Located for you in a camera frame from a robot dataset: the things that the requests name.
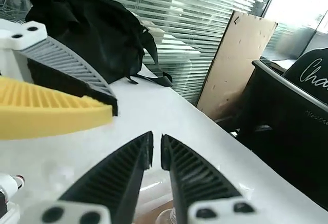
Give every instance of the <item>backpack strap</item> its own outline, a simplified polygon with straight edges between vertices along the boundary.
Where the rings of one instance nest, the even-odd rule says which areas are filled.
[[[140,74],[135,74],[134,76],[157,83],[163,87],[171,87],[173,79],[172,79],[171,75],[169,75],[168,73],[166,73],[160,69],[159,64],[158,64],[157,47],[156,47],[156,44],[154,41],[154,37],[150,34],[150,32],[148,31],[147,28],[145,28],[144,32],[141,34],[140,41],[141,41],[142,46],[148,51],[150,56],[153,58],[155,66],[162,72],[163,77],[151,78],[151,77],[146,77],[146,76],[143,76]]]

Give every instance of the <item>desk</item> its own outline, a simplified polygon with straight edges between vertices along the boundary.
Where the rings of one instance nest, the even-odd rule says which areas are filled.
[[[141,74],[152,76],[144,66]],[[67,135],[1,141],[1,171],[26,179],[13,201],[24,208],[42,199],[55,200],[108,154],[152,130],[153,166],[145,172],[137,214],[172,199],[169,173],[160,166],[160,138],[167,133],[211,162],[255,207],[266,209],[273,224],[326,223],[327,211],[171,88],[138,82],[132,85],[124,78],[111,84],[119,116],[109,125]]]

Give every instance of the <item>window blinds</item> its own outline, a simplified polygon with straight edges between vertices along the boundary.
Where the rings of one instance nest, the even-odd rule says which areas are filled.
[[[256,0],[116,1],[150,29],[160,66],[173,77],[173,89],[195,104],[232,11],[251,12]],[[159,74],[148,54],[143,63]]]

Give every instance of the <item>window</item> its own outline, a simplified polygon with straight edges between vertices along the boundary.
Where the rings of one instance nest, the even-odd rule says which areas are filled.
[[[279,25],[263,56],[272,60],[297,59],[328,9],[325,1],[272,0],[265,18]]]
[[[161,68],[173,76],[173,89],[196,104],[233,10],[252,13],[263,0],[116,0],[150,29]],[[146,54],[143,63],[154,73]]]

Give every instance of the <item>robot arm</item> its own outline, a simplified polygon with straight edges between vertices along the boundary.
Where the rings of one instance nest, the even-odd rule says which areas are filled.
[[[152,133],[141,135],[87,172],[59,201],[26,209],[19,224],[131,224],[152,148]],[[216,168],[168,135],[162,137],[161,161],[170,171],[178,224],[270,224]]]

